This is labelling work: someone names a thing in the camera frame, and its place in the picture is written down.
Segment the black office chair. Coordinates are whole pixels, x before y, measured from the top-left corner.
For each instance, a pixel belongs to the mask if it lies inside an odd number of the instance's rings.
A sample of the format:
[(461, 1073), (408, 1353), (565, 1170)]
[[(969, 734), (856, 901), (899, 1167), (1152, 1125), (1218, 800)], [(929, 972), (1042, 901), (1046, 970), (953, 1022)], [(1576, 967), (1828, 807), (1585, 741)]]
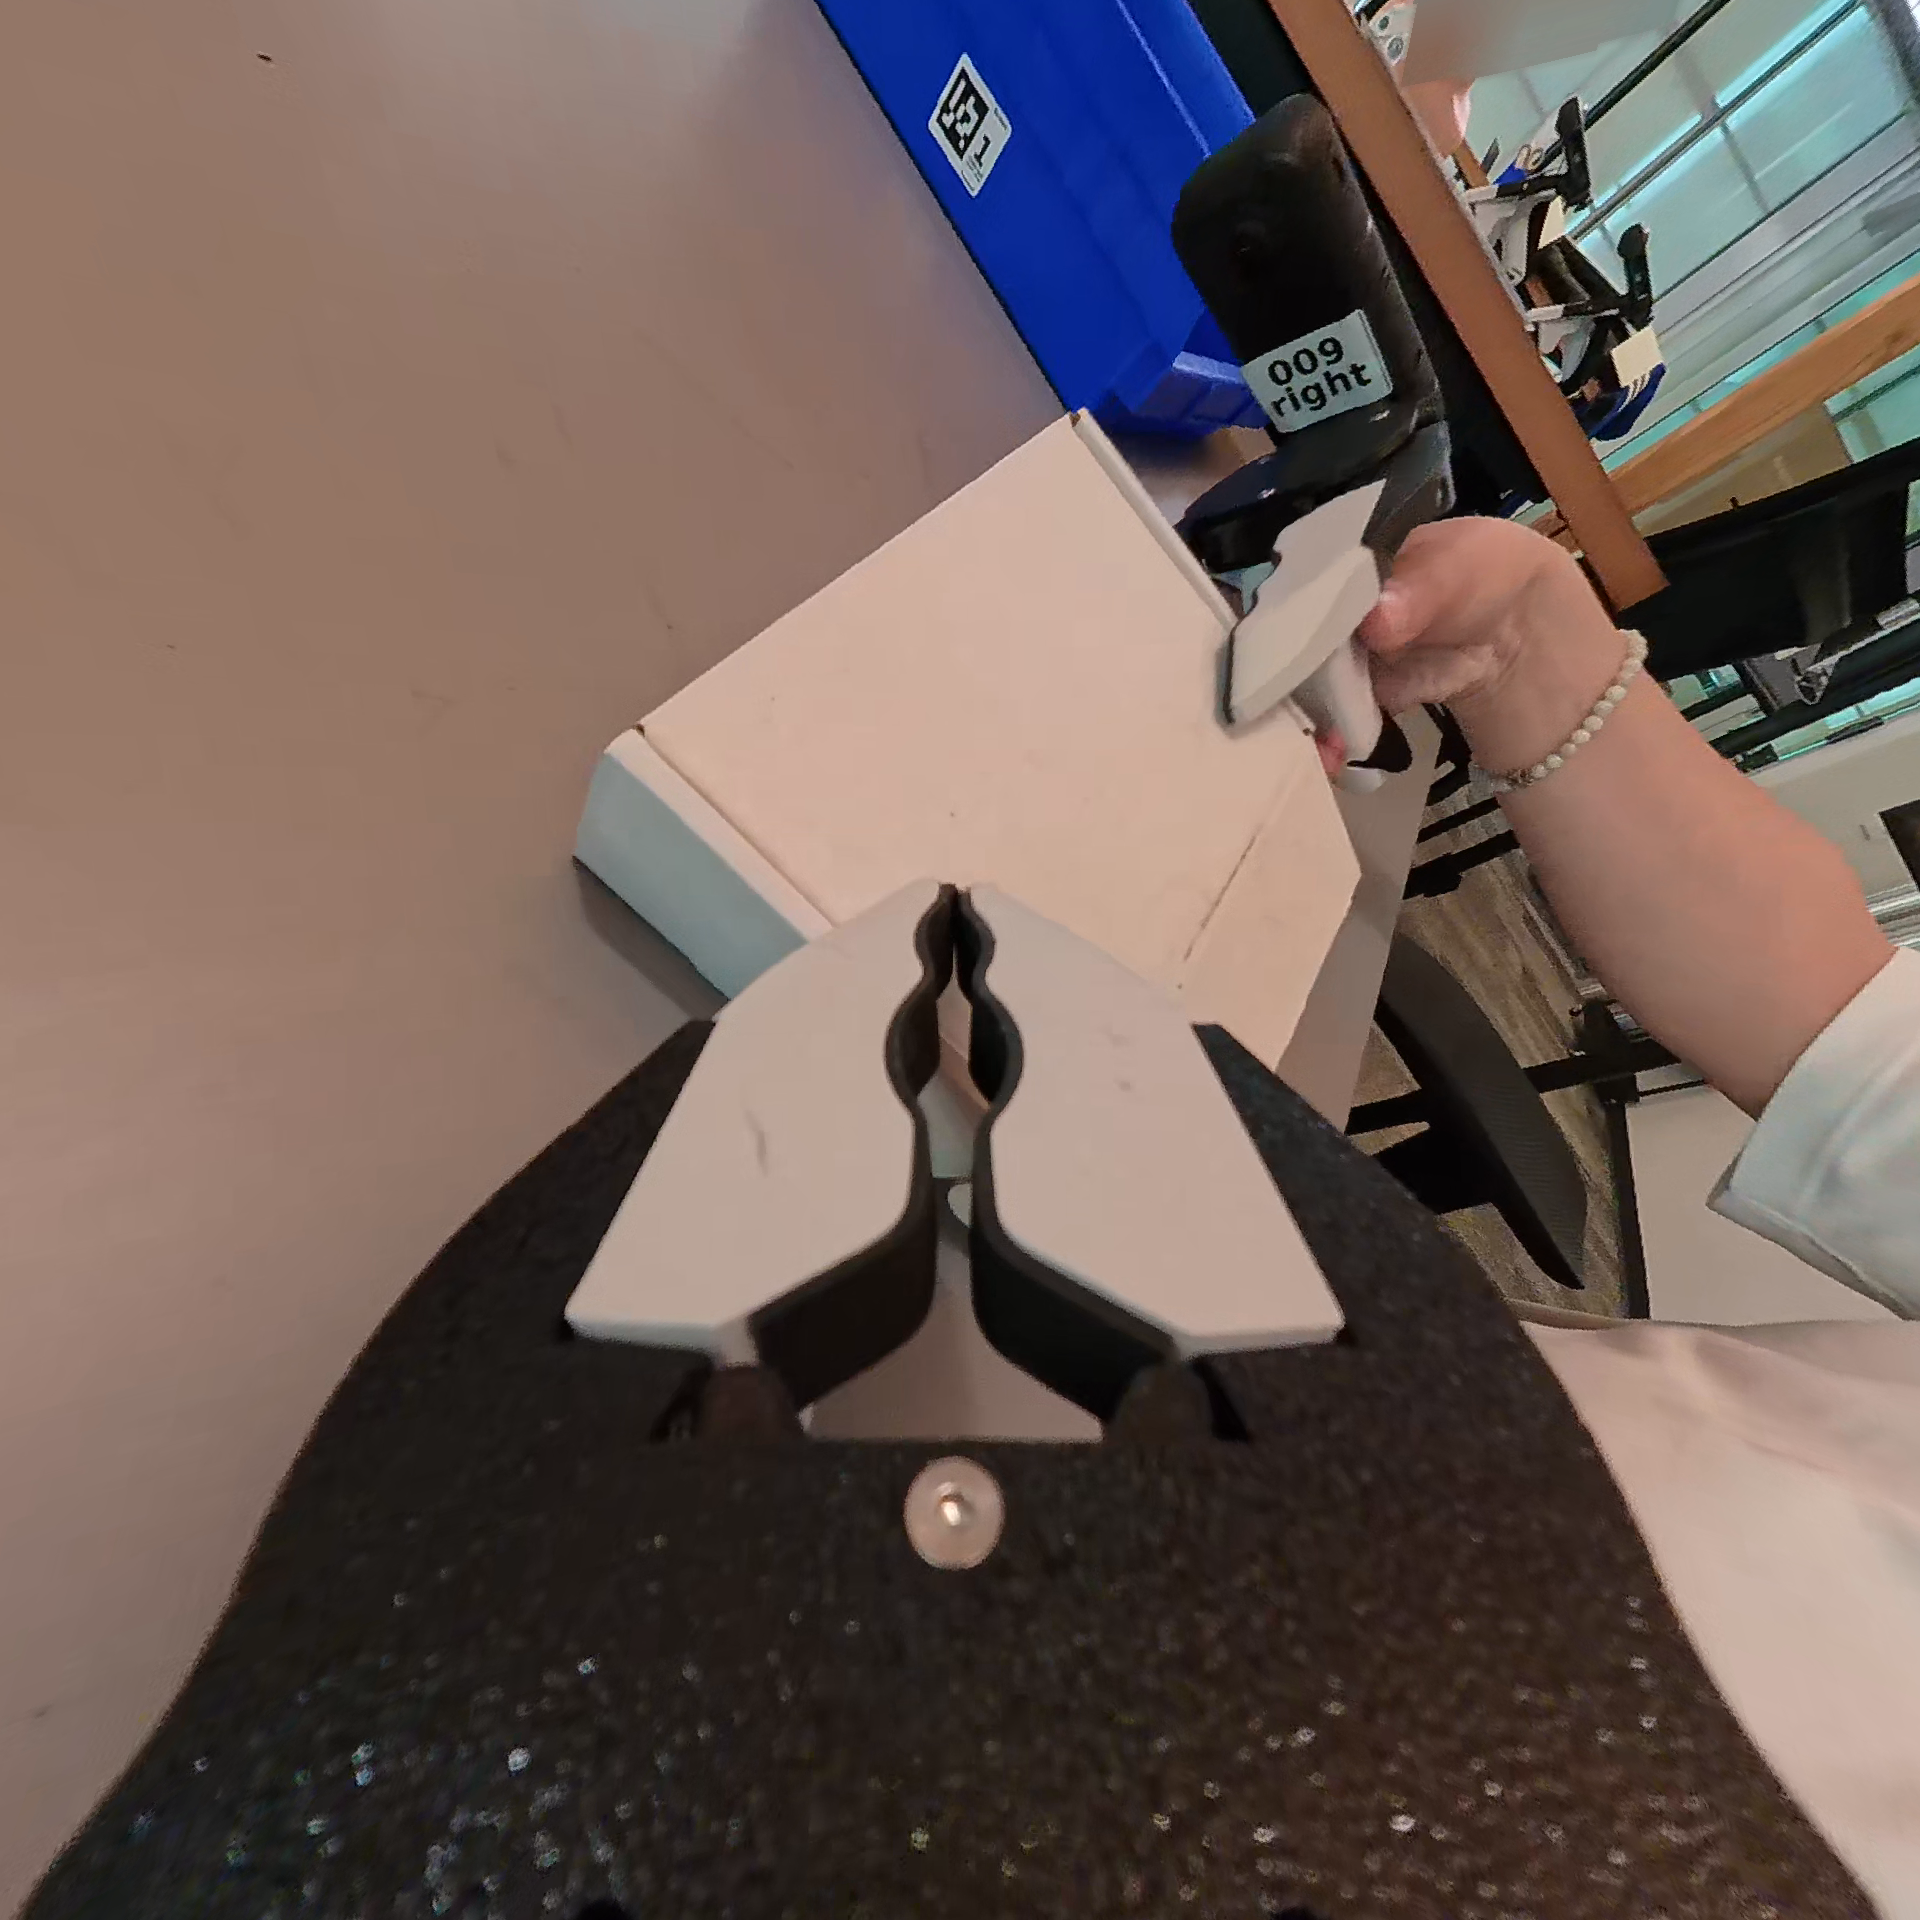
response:
[(1376, 1161), (1428, 1211), (1491, 1208), (1547, 1283), (1585, 1283), (1589, 1193), (1573, 1147), (1468, 989), (1395, 934), (1376, 1031), (1406, 1069), (1406, 1095), (1357, 1103), (1348, 1139), (1404, 1131)]

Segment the blue plastic bin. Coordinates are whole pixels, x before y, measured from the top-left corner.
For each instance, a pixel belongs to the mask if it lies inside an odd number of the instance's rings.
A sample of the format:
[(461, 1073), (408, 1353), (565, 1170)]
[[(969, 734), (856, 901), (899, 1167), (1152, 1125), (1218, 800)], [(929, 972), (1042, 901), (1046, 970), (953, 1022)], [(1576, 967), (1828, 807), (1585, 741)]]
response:
[(1187, 2), (820, 2), (1005, 318), (1105, 430), (1257, 427), (1166, 225), (1251, 112)]

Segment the person's right forearm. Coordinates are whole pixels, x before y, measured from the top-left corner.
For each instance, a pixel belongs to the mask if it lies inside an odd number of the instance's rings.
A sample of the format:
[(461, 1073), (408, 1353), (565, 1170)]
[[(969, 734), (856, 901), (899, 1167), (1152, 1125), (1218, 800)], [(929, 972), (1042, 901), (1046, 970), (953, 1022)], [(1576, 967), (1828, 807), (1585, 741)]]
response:
[(1576, 958), (1747, 1119), (1897, 958), (1838, 848), (1641, 672), (1502, 811)]

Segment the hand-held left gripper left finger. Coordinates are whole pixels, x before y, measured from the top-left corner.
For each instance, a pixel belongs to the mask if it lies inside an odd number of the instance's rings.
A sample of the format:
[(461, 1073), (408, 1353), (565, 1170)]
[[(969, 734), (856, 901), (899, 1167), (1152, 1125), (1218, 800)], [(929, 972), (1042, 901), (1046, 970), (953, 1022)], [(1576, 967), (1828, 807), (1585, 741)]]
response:
[(925, 1325), (953, 905), (910, 880), (732, 999), (565, 1305), (575, 1338), (758, 1368), (806, 1407)]

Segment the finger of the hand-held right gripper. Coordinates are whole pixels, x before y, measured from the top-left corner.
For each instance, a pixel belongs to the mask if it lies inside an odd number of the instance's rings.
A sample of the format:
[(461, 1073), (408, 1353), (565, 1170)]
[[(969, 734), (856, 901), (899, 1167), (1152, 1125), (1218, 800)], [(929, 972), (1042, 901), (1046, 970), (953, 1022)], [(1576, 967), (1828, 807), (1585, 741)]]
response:
[(1250, 730), (1295, 703), (1316, 732), (1380, 734), (1357, 626), (1377, 602), (1367, 542), (1386, 484), (1341, 491), (1276, 536), (1276, 558), (1226, 640), (1224, 722)]

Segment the white cardboard box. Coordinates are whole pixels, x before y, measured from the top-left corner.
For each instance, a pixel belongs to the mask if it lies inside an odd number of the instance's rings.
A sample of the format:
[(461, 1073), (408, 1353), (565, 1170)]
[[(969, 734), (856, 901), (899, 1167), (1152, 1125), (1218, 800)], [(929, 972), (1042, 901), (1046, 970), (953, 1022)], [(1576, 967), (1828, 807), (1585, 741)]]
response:
[(1228, 626), (1058, 418), (621, 732), (572, 858), (723, 996), (907, 880), (995, 883), (1281, 1069), (1357, 858), (1294, 708), (1224, 725)]

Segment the person's right hand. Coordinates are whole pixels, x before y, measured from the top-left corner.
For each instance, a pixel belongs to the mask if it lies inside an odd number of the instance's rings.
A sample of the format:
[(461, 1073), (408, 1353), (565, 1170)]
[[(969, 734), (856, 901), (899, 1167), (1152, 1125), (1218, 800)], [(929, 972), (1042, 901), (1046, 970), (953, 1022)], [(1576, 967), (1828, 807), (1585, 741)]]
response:
[(1645, 658), (1584, 569), (1491, 517), (1415, 526), (1357, 626), (1380, 715), (1449, 708), (1481, 772), (1557, 772), (1623, 703)]

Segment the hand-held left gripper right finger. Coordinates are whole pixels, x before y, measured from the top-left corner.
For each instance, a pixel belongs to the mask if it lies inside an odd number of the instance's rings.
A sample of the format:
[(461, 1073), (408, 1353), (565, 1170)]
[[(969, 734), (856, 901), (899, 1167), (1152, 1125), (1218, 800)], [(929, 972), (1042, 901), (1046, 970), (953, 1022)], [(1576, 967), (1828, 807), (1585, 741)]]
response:
[(957, 899), (970, 1312), (995, 1353), (1112, 1422), (1166, 1363), (1333, 1343), (1344, 1309), (1162, 986), (1004, 891)]

